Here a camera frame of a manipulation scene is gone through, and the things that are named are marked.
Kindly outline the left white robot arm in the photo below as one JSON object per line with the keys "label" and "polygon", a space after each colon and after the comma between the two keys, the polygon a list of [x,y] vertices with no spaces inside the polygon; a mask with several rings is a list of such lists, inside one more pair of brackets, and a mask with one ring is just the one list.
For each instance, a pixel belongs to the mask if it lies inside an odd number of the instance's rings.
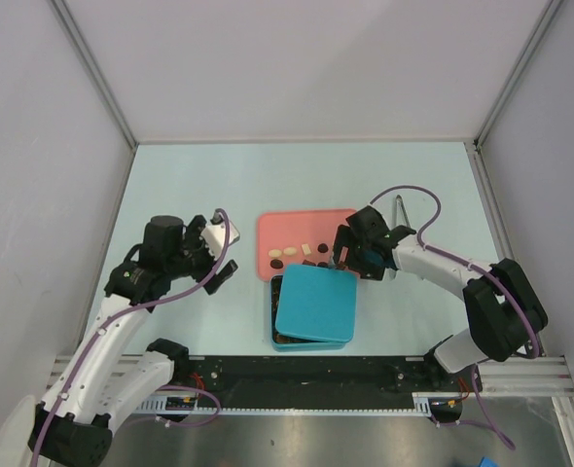
{"label": "left white robot arm", "polygon": [[98,466],[137,407],[191,376],[185,346],[158,339],[117,382],[110,377],[124,350],[155,308],[192,295],[214,294],[237,269],[226,258],[239,232],[218,208],[190,222],[158,215],[115,267],[94,321],[58,380],[36,405],[27,445],[30,465],[47,458],[63,466]]}

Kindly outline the pink tray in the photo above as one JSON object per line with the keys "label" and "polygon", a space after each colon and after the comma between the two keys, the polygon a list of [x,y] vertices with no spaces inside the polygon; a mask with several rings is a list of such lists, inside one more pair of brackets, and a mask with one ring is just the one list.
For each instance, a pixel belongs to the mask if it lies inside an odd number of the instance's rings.
{"label": "pink tray", "polygon": [[[312,209],[299,211],[274,211],[262,214],[256,227],[256,266],[257,276],[265,282],[281,274],[291,264],[301,264],[304,260],[327,262],[334,244],[339,225],[356,212],[353,208]],[[302,245],[308,244],[311,254],[303,253]],[[283,250],[295,247],[297,253],[287,256]],[[279,249],[281,256],[271,258],[269,251]],[[270,262],[278,259],[282,269],[273,269]]]}

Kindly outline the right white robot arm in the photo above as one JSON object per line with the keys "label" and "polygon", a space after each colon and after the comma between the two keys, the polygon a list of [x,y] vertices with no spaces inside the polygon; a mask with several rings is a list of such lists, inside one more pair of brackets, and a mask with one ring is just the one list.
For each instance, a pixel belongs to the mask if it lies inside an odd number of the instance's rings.
{"label": "right white robot arm", "polygon": [[464,303],[468,328],[428,351],[426,382],[447,390],[460,371],[485,360],[504,362],[526,343],[539,353],[537,335],[549,318],[520,264],[505,258],[496,264],[461,258],[425,242],[408,226],[389,228],[368,205],[338,226],[332,263],[381,281],[388,270],[418,276]]}

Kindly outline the teal chocolate box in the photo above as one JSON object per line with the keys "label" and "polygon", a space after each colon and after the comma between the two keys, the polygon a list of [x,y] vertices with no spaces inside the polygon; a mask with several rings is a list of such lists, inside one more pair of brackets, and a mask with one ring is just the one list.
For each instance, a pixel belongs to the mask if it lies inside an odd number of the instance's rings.
{"label": "teal chocolate box", "polygon": [[354,337],[357,285],[350,275],[272,278],[270,339],[278,351],[339,350]]}

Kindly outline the metal tongs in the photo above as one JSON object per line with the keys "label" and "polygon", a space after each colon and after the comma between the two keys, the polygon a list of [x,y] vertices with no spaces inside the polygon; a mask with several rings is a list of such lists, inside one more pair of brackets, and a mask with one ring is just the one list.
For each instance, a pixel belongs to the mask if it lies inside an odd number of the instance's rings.
{"label": "metal tongs", "polygon": [[393,230],[399,226],[408,229],[412,227],[404,200],[400,195],[396,195],[393,201],[390,229]]}

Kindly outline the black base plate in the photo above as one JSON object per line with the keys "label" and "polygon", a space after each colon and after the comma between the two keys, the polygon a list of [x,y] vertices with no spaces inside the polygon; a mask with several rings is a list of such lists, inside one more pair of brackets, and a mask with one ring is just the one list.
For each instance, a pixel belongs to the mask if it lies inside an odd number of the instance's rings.
{"label": "black base plate", "polygon": [[176,385],[190,383],[218,400],[234,394],[374,395],[430,394],[453,397],[481,384],[470,369],[448,374],[421,357],[393,356],[205,356],[190,358],[174,374]]}

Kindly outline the teal box lid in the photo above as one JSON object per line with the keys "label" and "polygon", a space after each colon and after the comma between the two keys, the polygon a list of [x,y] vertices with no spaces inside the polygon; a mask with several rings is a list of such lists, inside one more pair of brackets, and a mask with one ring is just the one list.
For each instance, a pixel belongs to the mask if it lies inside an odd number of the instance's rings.
{"label": "teal box lid", "polygon": [[337,345],[353,339],[357,305],[354,273],[290,265],[280,279],[274,320],[279,335]]}

